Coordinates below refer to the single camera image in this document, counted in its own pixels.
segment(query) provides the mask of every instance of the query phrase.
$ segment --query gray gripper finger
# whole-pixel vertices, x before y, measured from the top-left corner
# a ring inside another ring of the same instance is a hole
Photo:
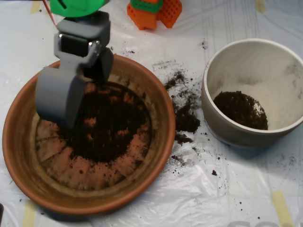
[[[84,96],[86,83],[72,70],[45,68],[36,86],[39,116],[60,126],[72,128]]]

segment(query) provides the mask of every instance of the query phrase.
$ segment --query yellow tape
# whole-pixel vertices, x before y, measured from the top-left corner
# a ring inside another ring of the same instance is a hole
[[[255,0],[255,6],[256,6],[256,11],[260,13],[266,12],[264,0]]]
[[[288,211],[286,201],[282,191],[271,193],[271,197],[279,218],[280,225],[283,227],[294,227],[292,217]]]
[[[22,227],[34,227],[36,213],[36,205],[31,200],[26,201]]]
[[[41,7],[41,1],[33,1],[32,8],[30,9],[30,13],[38,12],[40,7]]]

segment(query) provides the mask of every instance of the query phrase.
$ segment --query dark soil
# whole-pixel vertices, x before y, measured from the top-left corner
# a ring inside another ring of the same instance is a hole
[[[191,113],[192,99],[189,97],[182,108],[175,107],[176,130],[196,132],[200,126],[200,120]]]
[[[183,71],[179,70],[175,72],[173,78],[170,79],[164,85],[164,87],[166,88],[166,90],[169,90],[172,87],[175,87],[176,85],[179,84],[185,85],[185,83],[186,83],[186,79],[184,77]],[[200,120],[197,119],[197,117],[193,113],[196,107],[196,104],[194,103],[196,99],[196,95],[193,92],[190,92],[186,87],[186,89],[181,90],[177,96],[182,98],[187,98],[187,102],[184,106],[180,107],[174,101],[176,97],[171,96],[171,98],[173,99],[172,101],[173,101],[173,106],[176,116],[176,131],[188,131],[195,133],[198,127],[200,126]],[[182,137],[180,137],[178,136],[178,133],[176,134],[175,140],[179,144],[182,144],[183,142],[192,142],[192,140],[190,138],[187,138],[186,135],[183,134]]]
[[[264,109],[261,107],[261,113],[254,109],[254,105],[260,106],[260,103],[240,91],[221,92],[214,98],[214,103],[223,114],[241,125],[253,129],[268,129]]]
[[[60,128],[58,135],[71,147],[70,158],[109,163],[126,153],[137,130],[151,118],[144,102],[131,90],[118,84],[98,85],[86,93],[73,129]]]
[[[183,144],[187,142],[192,142],[193,140],[191,138],[188,138],[185,134],[178,134],[175,135],[175,140],[178,142],[178,144]]]
[[[168,90],[172,87],[174,87],[175,85],[177,85],[177,83],[184,83],[184,75],[181,71],[177,71],[174,74],[174,77],[172,79],[170,79],[165,85],[165,89]]]
[[[171,158],[174,159],[174,160],[176,160],[176,161],[178,161],[178,162],[180,162],[181,165],[183,165],[183,166],[185,165],[185,162],[184,162],[184,160],[182,158],[179,158],[176,155],[173,155]]]

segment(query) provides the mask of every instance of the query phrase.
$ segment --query orange 3d printed part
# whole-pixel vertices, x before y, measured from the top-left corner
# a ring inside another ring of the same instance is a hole
[[[148,3],[156,3],[158,0],[145,0]],[[139,30],[156,29],[157,20],[160,20],[166,28],[172,28],[182,12],[182,4],[179,0],[164,0],[158,13],[151,13],[141,9],[135,9],[131,3],[127,6],[127,14],[136,24]]]
[[[160,21],[167,28],[172,28],[182,12],[182,4],[179,0],[164,0],[163,7],[159,11]]]

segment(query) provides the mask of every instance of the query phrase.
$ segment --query table surface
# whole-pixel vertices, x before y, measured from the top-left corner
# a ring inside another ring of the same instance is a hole
[[[109,46],[114,53],[147,67],[162,83],[182,70],[188,89],[200,89],[204,67],[214,52],[243,38],[270,39],[303,57],[300,0],[183,0],[183,11],[173,29],[159,23],[155,31],[137,29],[127,16],[128,2],[112,0],[102,8],[109,12],[112,23]],[[53,55],[56,28],[41,2],[0,1],[0,28],[3,127],[19,90],[57,58]],[[178,87],[169,94],[177,92]],[[303,126],[267,149],[242,150],[218,142],[209,133],[200,106],[196,114],[201,126],[196,133],[186,132],[193,142],[175,143],[172,149],[183,164],[170,157],[159,177],[136,200],[80,223],[51,218],[32,204],[12,181],[1,153],[0,203],[5,207],[1,227],[280,226],[271,199],[275,191],[283,192],[294,226],[300,226]]]

